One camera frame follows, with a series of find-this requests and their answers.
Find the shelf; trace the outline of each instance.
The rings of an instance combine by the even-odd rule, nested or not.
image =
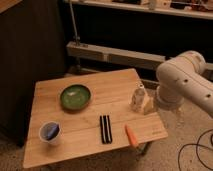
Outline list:
[[[110,2],[106,0],[105,1],[72,0],[72,2],[73,4],[79,4],[79,5],[97,6],[97,7],[105,7],[105,8],[113,8],[113,9],[121,9],[121,10],[130,10],[130,11],[138,11],[138,12],[166,14],[166,15],[213,20],[212,12],[179,10],[179,9],[173,9],[173,8],[156,8],[155,10],[150,10],[147,5],[132,5],[132,4]]]

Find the wooden table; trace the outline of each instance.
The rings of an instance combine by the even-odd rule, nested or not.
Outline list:
[[[0,0],[0,14],[22,0]]]
[[[140,84],[134,69],[74,76],[37,82],[26,142],[24,168],[73,159],[129,146],[124,125],[135,133],[139,143],[167,137],[157,113],[132,112],[132,94]],[[92,94],[89,105],[77,113],[67,113],[60,106],[60,93],[72,84],[87,86]],[[144,104],[149,100],[146,94]],[[102,144],[99,116],[109,114],[112,144]],[[61,144],[50,147],[38,137],[39,128],[48,121],[61,126]]]

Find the green bowl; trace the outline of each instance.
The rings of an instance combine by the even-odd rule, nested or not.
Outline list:
[[[60,96],[61,105],[68,110],[80,110],[87,106],[91,98],[90,90],[80,84],[71,85]]]

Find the orange carrot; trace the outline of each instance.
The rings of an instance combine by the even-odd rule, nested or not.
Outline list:
[[[139,144],[138,144],[138,141],[137,141],[133,131],[127,125],[125,125],[125,131],[126,131],[128,139],[129,139],[130,145],[134,148],[137,148],[139,146]]]

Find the paper cup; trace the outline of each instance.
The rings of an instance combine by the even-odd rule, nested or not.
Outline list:
[[[39,130],[41,141],[56,146],[60,144],[60,125],[57,122],[47,122]]]

